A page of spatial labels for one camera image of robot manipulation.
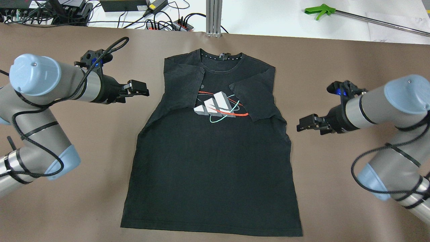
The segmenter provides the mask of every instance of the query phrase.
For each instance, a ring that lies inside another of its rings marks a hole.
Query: black box
[[[100,0],[105,12],[146,11],[149,0]]]
[[[45,3],[47,0],[39,0],[39,3]],[[85,0],[58,0],[62,6],[83,8]],[[39,6],[34,0],[0,0],[0,9],[36,9]]]

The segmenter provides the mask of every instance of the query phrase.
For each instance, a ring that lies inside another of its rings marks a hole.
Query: white three-bar logo
[[[199,105],[195,107],[194,112],[196,112],[199,115],[212,115],[212,116],[218,116],[218,117],[227,116],[232,118],[236,117],[234,115],[225,114],[225,113],[234,113],[234,112],[232,111],[227,95],[223,92],[215,93],[213,98],[209,98],[203,103],[204,105]]]

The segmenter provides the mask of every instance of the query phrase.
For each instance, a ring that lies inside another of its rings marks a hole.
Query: t-shirt sleeve
[[[243,104],[252,121],[276,117],[286,122],[275,105],[273,81],[275,68],[270,66],[263,73],[232,83],[229,87]]]
[[[142,131],[172,110],[193,108],[203,75],[201,67],[164,59],[164,94]]]

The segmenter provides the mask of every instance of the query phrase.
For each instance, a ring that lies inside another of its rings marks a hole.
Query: light blue joint cap
[[[404,113],[417,115],[430,110],[430,83],[420,75],[388,82],[384,94],[391,105]]]
[[[64,169],[60,173],[48,177],[48,180],[55,180],[61,177],[62,175],[66,174],[67,172],[75,169],[80,164],[79,154],[73,145],[65,149],[63,153],[59,155],[59,157],[64,163]],[[60,169],[60,167],[61,167],[60,162],[55,160],[45,171],[45,174],[56,172]]]
[[[10,123],[0,117],[0,124],[10,125]]]
[[[358,174],[357,178],[364,186],[370,189],[373,189],[376,191],[388,192],[387,188],[382,183],[381,179],[376,174],[375,170],[373,170],[372,166],[369,164],[366,164],[366,166],[363,168],[360,174]],[[372,192],[372,194],[382,201],[386,201],[391,197],[389,194],[383,194],[383,193]]]
[[[52,91],[60,82],[58,62],[46,56],[24,54],[10,67],[9,79],[13,89],[29,96],[41,96]]]

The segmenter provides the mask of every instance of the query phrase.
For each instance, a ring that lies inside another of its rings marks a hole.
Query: power adapter
[[[151,3],[148,8],[151,9],[151,12],[155,15],[159,11],[161,11],[164,7],[167,6],[167,0],[155,0]]]

